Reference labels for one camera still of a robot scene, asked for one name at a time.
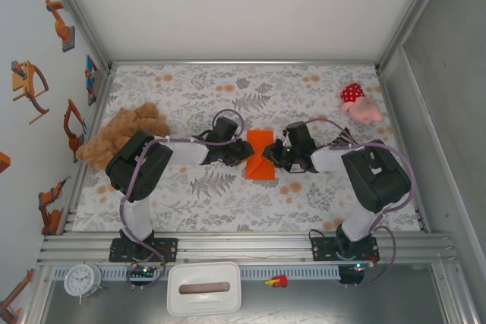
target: brown teddy bear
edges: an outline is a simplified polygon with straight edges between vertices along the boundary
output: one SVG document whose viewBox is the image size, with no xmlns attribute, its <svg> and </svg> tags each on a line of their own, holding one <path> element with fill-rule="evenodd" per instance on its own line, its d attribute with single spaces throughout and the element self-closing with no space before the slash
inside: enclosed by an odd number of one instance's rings
<svg viewBox="0 0 486 324">
<path fill-rule="evenodd" d="M 170 135 L 167 117 L 159 115 L 155 104 L 146 102 L 135 110 L 121 108 L 108 124 L 87 144 L 79 147 L 76 157 L 91 168 L 104 169 L 113 156 L 140 129 L 165 137 Z"/>
</svg>

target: plush toy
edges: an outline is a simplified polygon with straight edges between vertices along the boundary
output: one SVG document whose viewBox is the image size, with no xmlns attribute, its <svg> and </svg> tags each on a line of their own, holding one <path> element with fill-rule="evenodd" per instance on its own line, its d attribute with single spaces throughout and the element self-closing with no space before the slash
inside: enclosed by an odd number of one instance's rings
<svg viewBox="0 0 486 324">
<path fill-rule="evenodd" d="M 95 137 L 77 150 L 76 157 L 91 168 L 104 169 L 136 131 L 144 129 L 161 137 L 170 135 L 166 119 L 165 115 L 159 115 L 159 110 L 151 102 L 135 110 L 121 108 Z"/>
<path fill-rule="evenodd" d="M 378 104 L 369 96 L 363 93 L 359 83 L 352 83 L 339 93 L 344 104 L 341 105 L 342 112 L 348 112 L 349 117 L 361 124 L 371 124 L 374 121 L 382 121 L 384 116 L 380 113 Z"/>
</svg>

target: white clock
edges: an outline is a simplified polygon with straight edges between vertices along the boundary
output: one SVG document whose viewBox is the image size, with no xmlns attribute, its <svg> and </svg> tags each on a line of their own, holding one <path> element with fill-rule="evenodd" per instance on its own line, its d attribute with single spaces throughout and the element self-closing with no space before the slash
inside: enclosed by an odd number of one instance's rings
<svg viewBox="0 0 486 324">
<path fill-rule="evenodd" d="M 101 288 L 101 271 L 95 265 L 77 265 L 71 268 L 65 279 L 64 289 L 71 296 L 79 297 L 80 304 L 83 297 L 91 295 Z"/>
</svg>

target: floral tablecloth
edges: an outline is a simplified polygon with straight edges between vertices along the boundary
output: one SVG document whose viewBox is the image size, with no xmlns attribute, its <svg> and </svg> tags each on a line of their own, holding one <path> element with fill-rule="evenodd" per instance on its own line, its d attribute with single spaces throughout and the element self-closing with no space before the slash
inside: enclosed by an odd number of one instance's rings
<svg viewBox="0 0 486 324">
<path fill-rule="evenodd" d="M 356 124 L 339 110 L 338 91 L 358 82 L 385 114 L 371 126 Z M 328 117 L 346 126 L 358 142 L 380 138 L 395 146 L 374 67 L 312 65 L 175 64 L 118 66 L 102 125 L 121 108 L 155 102 L 168 117 L 172 137 L 210 128 L 220 109 L 236 109 L 247 129 L 274 131 L 294 121 Z M 313 138 L 329 143 L 333 126 L 309 124 Z M 291 175 L 276 171 L 275 181 L 247 180 L 245 164 L 180 165 L 165 170 L 150 195 L 156 231 L 334 230 L 358 204 L 347 175 L 327 172 Z M 75 231 L 117 231 L 119 195 L 104 171 L 88 168 L 77 206 Z M 418 230 L 412 205 L 390 213 L 393 230 Z"/>
</svg>

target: orange napkin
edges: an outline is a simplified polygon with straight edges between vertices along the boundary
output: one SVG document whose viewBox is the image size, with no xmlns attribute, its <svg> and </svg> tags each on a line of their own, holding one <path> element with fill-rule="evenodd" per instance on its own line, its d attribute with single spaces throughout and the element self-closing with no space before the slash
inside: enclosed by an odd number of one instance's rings
<svg viewBox="0 0 486 324">
<path fill-rule="evenodd" d="M 255 154 L 246 162 L 246 178 L 248 180 L 275 180 L 275 167 L 261 155 L 265 147 L 273 143 L 273 132 L 248 131 L 247 141 L 253 147 Z"/>
</svg>

